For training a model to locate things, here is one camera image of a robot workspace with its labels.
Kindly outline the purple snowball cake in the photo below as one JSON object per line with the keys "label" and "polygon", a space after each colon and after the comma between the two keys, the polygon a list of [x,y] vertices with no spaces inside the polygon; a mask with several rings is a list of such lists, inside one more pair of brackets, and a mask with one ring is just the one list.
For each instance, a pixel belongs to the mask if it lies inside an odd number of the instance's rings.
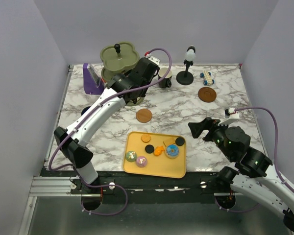
{"label": "purple snowball cake", "polygon": [[138,167],[145,167],[148,164],[147,158],[145,156],[139,156],[136,159],[136,165]]}

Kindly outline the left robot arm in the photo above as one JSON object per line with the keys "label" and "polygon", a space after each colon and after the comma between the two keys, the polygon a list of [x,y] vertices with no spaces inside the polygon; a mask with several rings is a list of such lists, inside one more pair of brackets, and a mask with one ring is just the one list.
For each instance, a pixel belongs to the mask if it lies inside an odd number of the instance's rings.
{"label": "left robot arm", "polygon": [[91,163],[93,153],[87,144],[116,111],[145,96],[146,85],[156,76],[159,64],[160,60],[154,56],[142,57],[133,69],[114,75],[101,96],[78,120],[67,128],[55,129],[59,150],[82,177],[82,188],[87,193],[94,193],[99,187],[98,173]]}

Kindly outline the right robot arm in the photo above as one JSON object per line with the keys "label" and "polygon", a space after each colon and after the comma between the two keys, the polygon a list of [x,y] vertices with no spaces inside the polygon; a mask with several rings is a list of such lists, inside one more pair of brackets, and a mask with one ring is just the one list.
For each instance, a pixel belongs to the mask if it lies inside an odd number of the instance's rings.
{"label": "right robot arm", "polygon": [[294,232],[294,184],[277,171],[275,164],[261,151],[250,146],[250,136],[239,126],[224,125],[218,119],[190,122],[188,127],[197,139],[206,130],[204,141],[212,141],[224,156],[235,164],[224,167],[216,178],[222,192],[230,188],[266,206],[283,219]]}

